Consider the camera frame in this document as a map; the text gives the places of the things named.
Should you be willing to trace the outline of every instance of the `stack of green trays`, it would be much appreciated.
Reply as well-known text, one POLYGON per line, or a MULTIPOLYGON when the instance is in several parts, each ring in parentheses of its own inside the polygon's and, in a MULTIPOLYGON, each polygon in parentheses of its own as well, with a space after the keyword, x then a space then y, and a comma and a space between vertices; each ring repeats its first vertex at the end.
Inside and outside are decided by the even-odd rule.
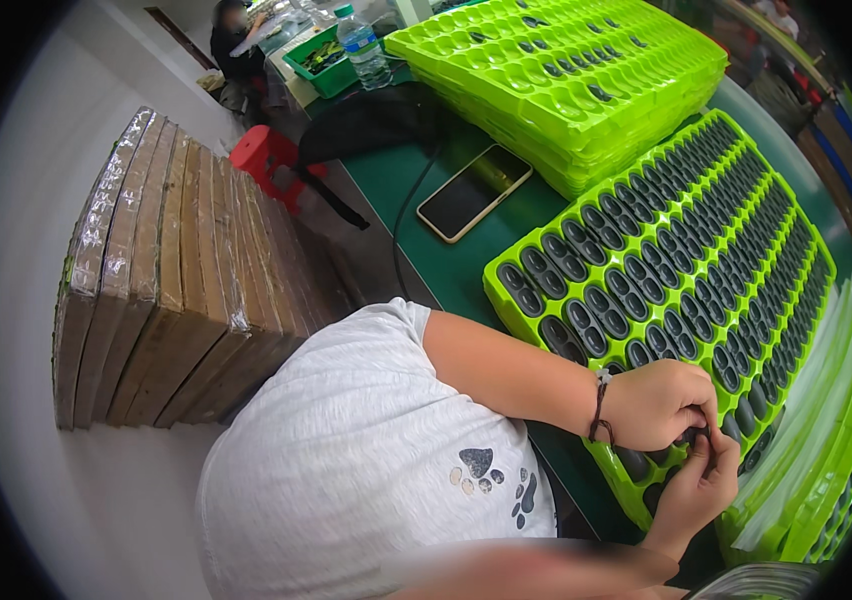
MULTIPOLYGON (((771 481, 765 487, 771 491, 775 484, 771 481)), ((819 563, 835 555, 852 524, 852 389, 825 448, 779 519, 764 532, 755 549, 744 552, 732 548, 732 542, 742 532, 742 523, 756 513, 767 496, 767 492, 759 492, 750 498, 747 514, 729 509, 719 519, 720 548, 728 564, 819 563)))
MULTIPOLYGON (((509 331, 590 369, 702 366, 722 430, 752 470, 823 316, 836 267, 751 139, 711 110, 486 265, 509 331)), ((626 515, 648 529, 685 445, 583 440, 626 515)))
POLYGON ((489 0, 385 48, 571 201, 702 107, 727 65, 642 0, 489 0))

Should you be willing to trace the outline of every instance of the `black cable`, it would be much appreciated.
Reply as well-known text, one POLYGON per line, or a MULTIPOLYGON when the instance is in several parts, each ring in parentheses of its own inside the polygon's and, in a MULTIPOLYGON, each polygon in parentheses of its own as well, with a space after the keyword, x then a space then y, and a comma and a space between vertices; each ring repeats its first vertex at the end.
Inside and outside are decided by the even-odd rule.
POLYGON ((429 162, 426 163, 426 167, 423 169, 423 172, 419 174, 419 178, 416 180, 416 183, 412 185, 412 188, 409 189, 409 193, 406 196, 406 199, 403 200, 403 205, 399 207, 399 214, 396 215, 396 224, 392 228, 392 265, 396 269, 396 279, 399 280, 399 287, 403 290, 403 298, 406 300, 411 300, 409 297, 409 292, 406 289, 406 281, 403 279, 403 272, 399 268, 399 226, 403 222, 403 215, 406 214, 406 208, 409 206, 409 201, 412 200, 412 196, 416 193, 416 190, 419 189, 419 185, 423 182, 423 179, 426 178, 426 174, 429 173, 429 170, 432 169, 432 163, 439 157, 439 151, 442 150, 442 146, 436 146, 435 151, 430 156, 429 162))

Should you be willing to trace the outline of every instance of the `black bag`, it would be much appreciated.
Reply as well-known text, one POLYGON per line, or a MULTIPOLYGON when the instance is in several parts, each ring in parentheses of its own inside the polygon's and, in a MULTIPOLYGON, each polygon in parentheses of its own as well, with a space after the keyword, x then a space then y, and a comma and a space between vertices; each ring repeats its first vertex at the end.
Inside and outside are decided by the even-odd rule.
POLYGON ((293 171, 340 217, 365 230, 369 222, 310 173, 309 165, 409 142, 431 156, 445 139, 447 110, 435 92, 419 81, 362 91, 312 121, 299 141, 299 162, 293 171))

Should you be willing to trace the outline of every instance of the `smartphone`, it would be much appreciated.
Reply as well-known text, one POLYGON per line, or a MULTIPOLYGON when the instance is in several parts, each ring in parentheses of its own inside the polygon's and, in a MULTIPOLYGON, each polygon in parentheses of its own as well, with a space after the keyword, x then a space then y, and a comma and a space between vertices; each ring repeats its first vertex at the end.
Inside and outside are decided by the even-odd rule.
POLYGON ((423 200, 416 214, 443 241, 455 244, 530 175, 528 162, 493 144, 423 200))

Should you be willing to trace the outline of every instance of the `person in white shirt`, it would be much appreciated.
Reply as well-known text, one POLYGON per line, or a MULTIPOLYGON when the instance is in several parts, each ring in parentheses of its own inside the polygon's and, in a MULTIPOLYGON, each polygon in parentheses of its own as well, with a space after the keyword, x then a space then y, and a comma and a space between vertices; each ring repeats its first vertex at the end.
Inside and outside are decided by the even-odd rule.
MULTIPOLYGON (((674 360, 604 386, 572 361, 400 298, 325 327, 264 384, 206 459, 196 527, 210 593, 432 600, 480 586, 482 594, 468 597, 602 594, 603 577, 619 577, 611 563, 598 571, 581 557, 551 561, 535 545, 478 557, 483 572, 498 575, 458 583, 457 593, 403 588, 382 570, 427 546, 556 538, 550 481, 523 420, 581 436, 597 420, 597 440, 611 436, 639 451, 708 427, 709 438, 696 436, 663 490, 640 544, 677 563, 736 495, 740 450, 720 432, 716 389, 701 367, 674 360)), ((476 565, 470 573, 482 570, 476 565)), ((650 585, 628 597, 683 595, 650 585)))
POLYGON ((765 15, 768 21, 776 26, 776 29, 794 41, 799 39, 799 25, 790 16, 789 4, 786 0, 759 0, 752 7, 765 15))

